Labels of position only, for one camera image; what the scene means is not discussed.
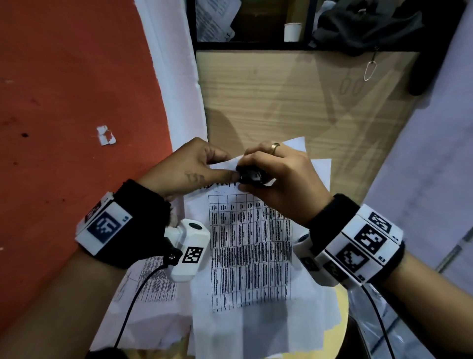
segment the paper sheet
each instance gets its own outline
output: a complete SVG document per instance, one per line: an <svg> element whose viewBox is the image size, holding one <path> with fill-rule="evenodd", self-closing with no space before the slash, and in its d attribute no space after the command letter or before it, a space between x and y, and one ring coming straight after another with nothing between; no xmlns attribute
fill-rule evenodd
<svg viewBox="0 0 473 359"><path fill-rule="evenodd" d="M305 151L303 137L286 144ZM234 169L237 161L212 167ZM317 166L329 183L330 160ZM334 289L317 285L292 253L307 229L234 185L194 192L184 204L186 217L212 235L210 260L191 282L196 357L321 349L324 330L341 317Z"/></svg>
<svg viewBox="0 0 473 359"><path fill-rule="evenodd" d="M162 263L162 257L140 260L123 277L91 350L113 346L136 290ZM138 296L120 341L120 348L167 349L189 333L192 324L189 283L173 283L156 273Z"/></svg>
<svg viewBox="0 0 473 359"><path fill-rule="evenodd" d="M240 0L197 0L195 3L197 41L230 41L235 36L230 25L240 6Z"/></svg>

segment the yellow surface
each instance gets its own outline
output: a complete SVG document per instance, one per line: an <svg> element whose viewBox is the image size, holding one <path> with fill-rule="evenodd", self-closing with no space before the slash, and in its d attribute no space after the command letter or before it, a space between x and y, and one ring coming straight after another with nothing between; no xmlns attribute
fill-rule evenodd
<svg viewBox="0 0 473 359"><path fill-rule="evenodd" d="M414 98L405 92L414 53L380 53L373 78L363 81L372 54L331 52L200 52L200 85L209 141L233 156L263 140L305 136L311 158L332 158L331 192L361 203ZM336 287L342 322L325 332L324 350L284 359L334 359L348 320L348 297ZM187 358L187 341L166 352L128 352L130 358Z"/></svg>

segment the hanging hook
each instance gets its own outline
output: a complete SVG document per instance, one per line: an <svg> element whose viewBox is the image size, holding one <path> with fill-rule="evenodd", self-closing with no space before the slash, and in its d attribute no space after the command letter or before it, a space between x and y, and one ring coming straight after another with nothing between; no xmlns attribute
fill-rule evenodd
<svg viewBox="0 0 473 359"><path fill-rule="evenodd" d="M375 51L373 52L373 57L371 58L371 61L369 61L366 64L365 75L363 76L363 81L368 81L369 79L371 79L373 77L373 74L375 73L376 67L378 66L378 64L375 61L375 57L376 57L377 52L378 52L378 47L375 47ZM373 71L371 71L370 76L367 78L366 74L368 73L368 68L370 68L371 65L374 65Z"/></svg>

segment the white cup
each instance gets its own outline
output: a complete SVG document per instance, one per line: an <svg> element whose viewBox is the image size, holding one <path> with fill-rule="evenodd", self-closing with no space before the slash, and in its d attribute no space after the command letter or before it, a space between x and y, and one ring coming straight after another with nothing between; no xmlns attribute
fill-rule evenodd
<svg viewBox="0 0 473 359"><path fill-rule="evenodd" d="M299 41L302 24L300 22L290 22L284 24L284 42Z"/></svg>

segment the red wall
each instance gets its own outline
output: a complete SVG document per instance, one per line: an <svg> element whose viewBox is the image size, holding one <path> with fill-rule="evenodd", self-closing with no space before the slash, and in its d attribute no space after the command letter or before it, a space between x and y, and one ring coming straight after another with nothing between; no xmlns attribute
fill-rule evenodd
<svg viewBox="0 0 473 359"><path fill-rule="evenodd" d="M133 0L3 0L0 54L1 330L98 199L172 150ZM101 125L117 144L100 146Z"/></svg>

